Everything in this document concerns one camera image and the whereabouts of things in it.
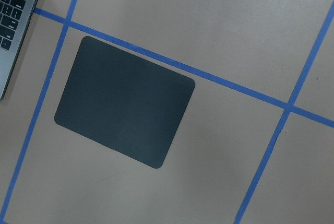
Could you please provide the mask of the grey laptop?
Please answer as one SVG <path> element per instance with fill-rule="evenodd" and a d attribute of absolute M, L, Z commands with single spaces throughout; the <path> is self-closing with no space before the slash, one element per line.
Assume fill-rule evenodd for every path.
<path fill-rule="evenodd" d="M 38 0 L 1 0 L 1 99 L 6 93 Z"/>

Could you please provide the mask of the black mouse pad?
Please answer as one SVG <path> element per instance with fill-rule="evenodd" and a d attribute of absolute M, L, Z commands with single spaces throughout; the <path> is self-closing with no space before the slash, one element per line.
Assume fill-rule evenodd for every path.
<path fill-rule="evenodd" d="M 54 120 L 158 169 L 194 89 L 189 77 L 86 36 Z"/>

